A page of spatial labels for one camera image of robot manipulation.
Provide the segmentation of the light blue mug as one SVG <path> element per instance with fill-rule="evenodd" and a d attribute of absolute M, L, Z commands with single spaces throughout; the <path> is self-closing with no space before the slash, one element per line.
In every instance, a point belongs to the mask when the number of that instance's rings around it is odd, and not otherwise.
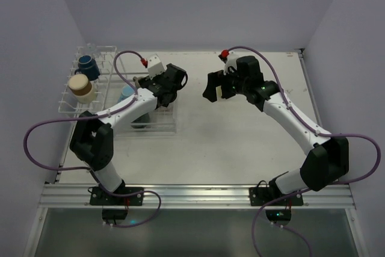
<path fill-rule="evenodd" d="M 129 98 L 130 96 L 132 96 L 133 94 L 135 93 L 134 89 L 130 86 L 130 85 L 126 85 L 122 88 L 121 90 L 121 93 L 120 93 L 120 96 L 118 98 L 118 103 L 120 103 L 121 101 Z"/>

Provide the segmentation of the pale yellow mug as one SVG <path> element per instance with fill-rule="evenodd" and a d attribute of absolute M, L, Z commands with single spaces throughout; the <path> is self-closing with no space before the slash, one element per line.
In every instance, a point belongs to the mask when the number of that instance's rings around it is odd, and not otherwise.
<path fill-rule="evenodd" d="M 218 99 L 223 99 L 223 98 L 224 98 L 224 97 L 223 97 L 223 91 L 222 91 L 221 86 L 218 86 L 218 87 L 216 88 L 216 93 L 217 93 L 217 98 L 218 98 Z"/>

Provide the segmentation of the dark teal wave mug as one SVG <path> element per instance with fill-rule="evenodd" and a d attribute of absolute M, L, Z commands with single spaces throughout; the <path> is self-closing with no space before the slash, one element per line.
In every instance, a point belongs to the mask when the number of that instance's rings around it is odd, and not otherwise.
<path fill-rule="evenodd" d="M 148 126 L 149 123 L 150 123 L 150 114 L 146 113 L 140 116 L 139 118 L 135 119 L 132 122 L 131 127 L 133 129 L 144 129 Z"/>

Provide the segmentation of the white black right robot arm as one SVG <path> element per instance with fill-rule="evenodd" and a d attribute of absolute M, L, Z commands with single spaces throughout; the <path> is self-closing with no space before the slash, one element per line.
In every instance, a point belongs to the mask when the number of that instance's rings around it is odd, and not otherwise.
<path fill-rule="evenodd" d="M 237 94 L 274 119 L 301 147 L 306 159 L 296 170 L 285 172 L 268 183 L 268 194 L 273 199 L 311 189 L 319 191 L 349 171 L 349 142 L 345 137 L 330 137 L 302 112 L 296 115 L 296 106 L 281 94 L 275 81 L 266 81 L 254 56 L 239 57 L 223 52 L 219 58 L 224 69 L 208 74 L 203 97 L 210 102 L 229 99 Z"/>

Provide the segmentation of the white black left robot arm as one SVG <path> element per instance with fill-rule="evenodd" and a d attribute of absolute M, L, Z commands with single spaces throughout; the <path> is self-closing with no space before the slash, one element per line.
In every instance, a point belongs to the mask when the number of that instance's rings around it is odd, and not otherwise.
<path fill-rule="evenodd" d="M 159 75 L 139 78 L 137 91 L 108 110 L 96 114 L 85 111 L 79 116 L 70 150 L 88 165 L 104 189 L 113 193 L 123 184 L 112 163 L 114 137 L 134 120 L 174 102 L 187 80 L 185 70 L 168 64 Z"/>

